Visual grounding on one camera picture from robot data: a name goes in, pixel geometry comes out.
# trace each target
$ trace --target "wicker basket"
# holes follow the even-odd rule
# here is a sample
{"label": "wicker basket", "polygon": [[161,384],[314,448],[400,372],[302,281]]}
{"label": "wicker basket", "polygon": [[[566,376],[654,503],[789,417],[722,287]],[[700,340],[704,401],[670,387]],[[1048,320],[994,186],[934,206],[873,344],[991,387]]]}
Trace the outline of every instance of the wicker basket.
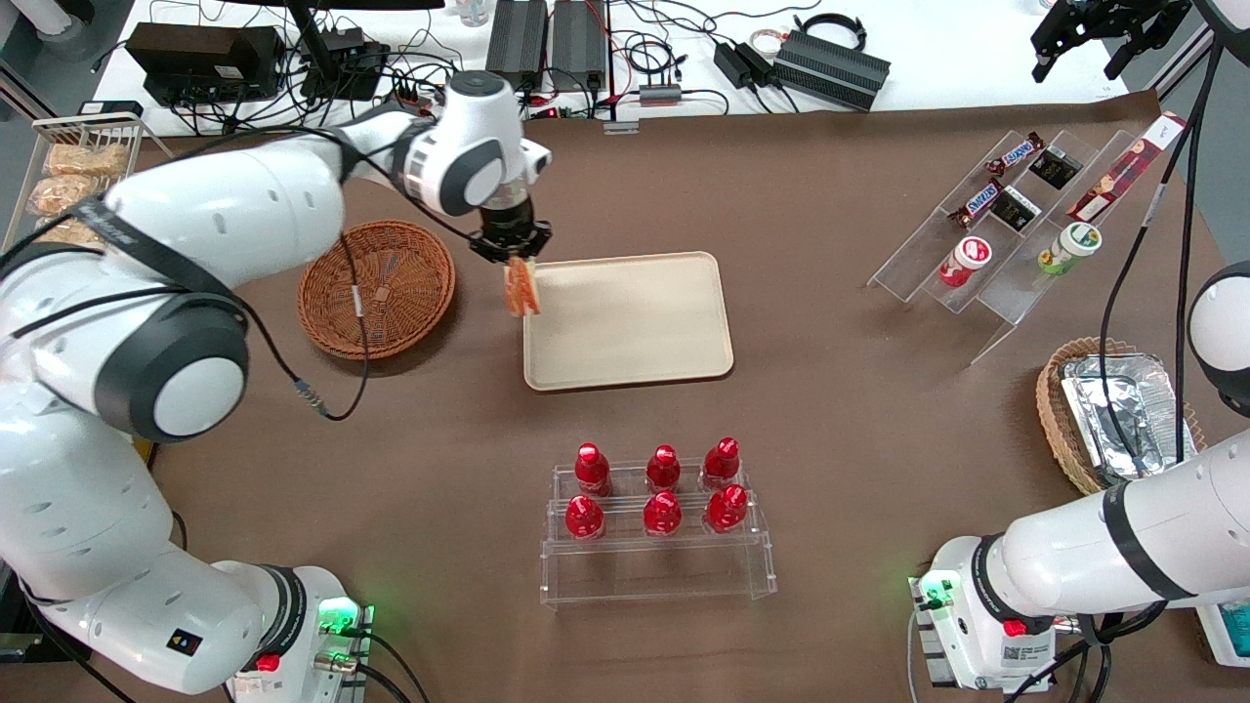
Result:
{"label": "wicker basket", "polygon": [[[1136,350],[1136,346],[1131,344],[1114,339],[1106,340],[1108,354],[1130,354]],[[1038,375],[1038,415],[1041,417],[1041,429],[1046,433],[1050,452],[1059,462],[1059,467],[1068,474],[1068,479],[1085,495],[1098,493],[1106,487],[1099,480],[1098,473],[1090,464],[1085,453],[1085,443],[1081,440],[1076,422],[1068,409],[1068,398],[1059,384],[1059,367],[1069,359],[1090,354],[1098,354],[1098,338],[1074,339],[1060,346]],[[1194,409],[1189,407],[1189,403],[1185,404],[1185,422],[1189,423],[1189,430],[1194,435],[1194,444],[1198,449],[1206,449],[1202,430],[1199,429],[1198,420],[1194,419]]]}
{"label": "wicker basket", "polygon": [[[344,233],[356,263],[369,358],[382,359],[421,340],[451,303],[451,253],[416,225],[380,220]],[[309,264],[300,279],[299,315],[314,344],[344,359],[364,359],[342,246]]]}

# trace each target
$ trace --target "green and white can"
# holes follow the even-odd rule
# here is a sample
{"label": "green and white can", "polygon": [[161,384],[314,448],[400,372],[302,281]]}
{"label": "green and white can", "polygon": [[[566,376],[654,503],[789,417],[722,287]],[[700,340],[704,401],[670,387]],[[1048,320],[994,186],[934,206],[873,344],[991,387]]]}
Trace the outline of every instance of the green and white can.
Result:
{"label": "green and white can", "polygon": [[1050,275],[1061,276],[1085,256],[1092,255],[1102,245],[1102,233],[1086,223],[1072,223],[1064,228],[1049,249],[1038,255],[1038,265]]}

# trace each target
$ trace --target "aluminum foil container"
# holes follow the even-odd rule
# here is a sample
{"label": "aluminum foil container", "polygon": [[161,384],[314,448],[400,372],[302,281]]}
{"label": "aluminum foil container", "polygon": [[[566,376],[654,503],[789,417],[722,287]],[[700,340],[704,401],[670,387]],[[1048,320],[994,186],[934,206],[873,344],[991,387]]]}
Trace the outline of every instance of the aluminum foil container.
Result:
{"label": "aluminum foil container", "polygon": [[[1176,397],[1162,362],[1150,354],[1106,358],[1110,402],[1102,393],[1098,355],[1071,359],[1059,368],[1069,409],[1090,463],[1108,485],[1162,473],[1176,464]],[[1129,447],[1120,442],[1111,413]],[[1181,442],[1185,457],[1196,454],[1189,427]]]}

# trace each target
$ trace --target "black package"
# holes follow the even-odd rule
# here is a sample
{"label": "black package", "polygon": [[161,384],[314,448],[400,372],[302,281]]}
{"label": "black package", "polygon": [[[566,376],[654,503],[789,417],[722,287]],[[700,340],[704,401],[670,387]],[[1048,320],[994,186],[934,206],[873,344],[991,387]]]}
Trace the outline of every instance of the black package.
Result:
{"label": "black package", "polygon": [[1051,145],[1038,156],[1029,170],[1038,174],[1038,178],[1049,183],[1055,190],[1062,190],[1082,168],[1080,161]]}
{"label": "black package", "polygon": [[1002,189],[1002,195],[994,201],[990,211],[998,215],[1000,220],[1008,224],[1011,229],[1020,231],[1034,218],[1041,214],[1041,208],[1034,205],[1020,194],[1019,190],[1011,188],[1010,185]]}

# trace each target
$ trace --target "clear acrylic stand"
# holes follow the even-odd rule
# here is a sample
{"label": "clear acrylic stand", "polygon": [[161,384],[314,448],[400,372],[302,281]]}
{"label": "clear acrylic stand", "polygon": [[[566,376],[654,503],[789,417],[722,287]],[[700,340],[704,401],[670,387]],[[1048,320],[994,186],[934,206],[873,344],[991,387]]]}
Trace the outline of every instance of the clear acrylic stand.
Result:
{"label": "clear acrylic stand", "polygon": [[[980,215],[968,230],[948,219],[989,183],[991,174],[985,170],[985,163],[1002,156],[1024,140],[1025,136],[1020,133],[1009,131],[869,279],[870,286],[880,285],[904,303],[910,303],[924,290],[956,315],[972,300],[978,300],[1001,318],[1002,324],[971,364],[1015,331],[1029,310],[1054,285],[1059,276],[1042,273],[1038,266],[1038,255],[1050,246],[1065,226],[1075,221],[1068,216],[1068,209],[1102,178],[1111,164],[1132,146],[1136,138],[1120,130],[1101,150],[1096,150],[1071,133],[1060,131],[1050,145],[1084,165],[1062,189],[1051,186],[1029,170],[1036,155],[999,176],[999,183],[1010,185],[1041,210],[1020,231],[1008,226],[994,213]],[[1114,208],[1115,203],[1094,224],[1106,219]],[[951,249],[968,235],[985,239],[994,250],[994,258],[984,269],[972,274],[968,283],[951,288],[938,276],[938,269]]]}
{"label": "clear acrylic stand", "polygon": [[681,527],[665,538],[649,537],[642,529],[642,507],[651,498],[646,462],[612,465],[612,495],[595,499],[604,509],[606,530],[594,540],[574,539],[565,528],[565,509],[580,490],[571,465],[555,467],[542,539],[541,603],[558,609],[574,603],[712,595],[755,600],[776,593],[772,542],[745,467],[736,480],[748,489],[746,519],[718,534],[702,523],[711,492],[699,485],[701,463],[701,458],[681,458],[675,492]]}

